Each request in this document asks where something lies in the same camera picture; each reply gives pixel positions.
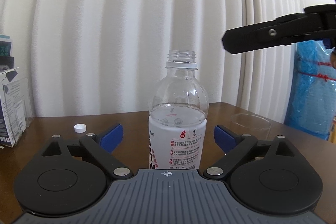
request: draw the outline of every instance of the blue package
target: blue package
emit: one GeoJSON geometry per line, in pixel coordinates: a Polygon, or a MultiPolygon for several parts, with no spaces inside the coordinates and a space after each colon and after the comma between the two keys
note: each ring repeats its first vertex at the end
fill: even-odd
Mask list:
{"type": "Polygon", "coordinates": [[[323,41],[297,44],[292,90],[284,124],[324,140],[336,108],[336,70],[323,41]]]}

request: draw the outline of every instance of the gray gripper plate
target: gray gripper plate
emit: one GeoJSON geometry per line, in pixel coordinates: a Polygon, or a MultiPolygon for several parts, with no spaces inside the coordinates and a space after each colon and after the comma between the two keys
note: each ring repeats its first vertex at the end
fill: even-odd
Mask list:
{"type": "Polygon", "coordinates": [[[243,207],[224,183],[197,170],[140,169],[128,180],[114,181],[95,205],[76,215],[42,218],[24,213],[15,224],[223,223],[322,224],[312,212],[272,217],[243,207]]]}

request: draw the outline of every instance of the circular pad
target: circular pad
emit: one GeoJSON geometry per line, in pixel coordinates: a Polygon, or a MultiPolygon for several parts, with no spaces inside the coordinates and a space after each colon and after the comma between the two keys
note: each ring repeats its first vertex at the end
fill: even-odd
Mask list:
{"type": "Polygon", "coordinates": [[[288,191],[299,182],[294,173],[284,169],[266,170],[260,174],[259,180],[263,186],[275,191],[288,191]]]}
{"type": "Polygon", "coordinates": [[[76,182],[76,173],[67,169],[49,170],[38,178],[38,183],[43,189],[54,192],[69,189],[76,182]]]}
{"type": "Polygon", "coordinates": [[[83,210],[106,189],[97,166],[70,157],[32,160],[14,181],[14,193],[24,210],[40,215],[68,215],[83,210]]]}
{"type": "Polygon", "coordinates": [[[232,173],[230,186],[247,207],[271,215],[311,210],[322,193],[322,181],[314,169],[291,156],[266,156],[243,164],[232,173]]]}

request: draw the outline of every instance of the bottle cap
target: bottle cap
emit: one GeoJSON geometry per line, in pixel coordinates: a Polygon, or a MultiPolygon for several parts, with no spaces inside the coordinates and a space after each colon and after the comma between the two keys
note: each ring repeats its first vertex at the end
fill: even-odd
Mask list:
{"type": "Polygon", "coordinates": [[[86,125],[83,123],[75,124],[73,128],[76,133],[84,133],[86,131],[86,125]]]}

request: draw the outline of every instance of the brown table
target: brown table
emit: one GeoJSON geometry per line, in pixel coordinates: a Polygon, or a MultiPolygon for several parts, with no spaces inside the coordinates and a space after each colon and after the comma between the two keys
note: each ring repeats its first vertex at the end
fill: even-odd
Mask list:
{"type": "MultiPolygon", "coordinates": [[[[200,166],[202,171],[224,155],[213,139],[215,125],[228,126],[232,114],[246,112],[226,103],[210,105],[200,166]]],[[[79,138],[83,134],[76,134],[73,131],[73,126],[77,123],[85,123],[87,133],[100,133],[117,122],[123,125],[124,139],[113,155],[129,166],[133,172],[139,168],[148,168],[148,112],[146,111],[81,117],[35,118],[18,145],[0,150],[0,219],[5,224],[11,223],[22,213],[12,189],[14,178],[52,135],[60,134],[65,139],[79,138]]],[[[281,123],[272,122],[269,139],[273,139],[276,135],[285,135],[292,141],[319,173],[323,180],[323,194],[315,213],[327,223],[336,223],[336,146],[281,123]]]]}

